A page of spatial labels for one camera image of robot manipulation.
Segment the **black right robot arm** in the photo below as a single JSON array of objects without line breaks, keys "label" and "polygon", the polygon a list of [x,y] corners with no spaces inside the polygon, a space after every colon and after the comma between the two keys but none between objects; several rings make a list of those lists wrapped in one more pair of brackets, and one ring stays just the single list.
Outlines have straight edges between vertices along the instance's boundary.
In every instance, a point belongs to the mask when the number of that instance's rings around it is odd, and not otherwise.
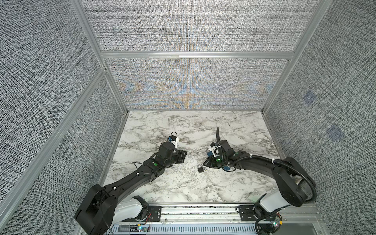
[{"label": "black right robot arm", "polygon": [[275,180],[277,190],[263,195],[255,204],[258,218],[275,214],[288,206],[300,207],[317,199],[316,183],[294,158],[271,159],[245,151],[234,151],[227,140],[211,143],[204,166],[232,170],[254,171]]}]

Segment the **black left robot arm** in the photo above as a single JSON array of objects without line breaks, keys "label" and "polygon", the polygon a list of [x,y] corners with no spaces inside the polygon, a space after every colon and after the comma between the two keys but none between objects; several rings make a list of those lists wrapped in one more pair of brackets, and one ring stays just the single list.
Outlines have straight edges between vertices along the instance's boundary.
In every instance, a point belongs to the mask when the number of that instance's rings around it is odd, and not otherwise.
[{"label": "black left robot arm", "polygon": [[184,163],[186,156],[187,152],[178,150],[175,144],[162,143],[159,151],[131,174],[106,186],[92,186],[77,209],[75,220],[86,234],[103,235],[114,223],[129,218],[142,219],[148,207],[146,201],[139,196],[126,202],[123,199],[161,176],[166,168]]}]

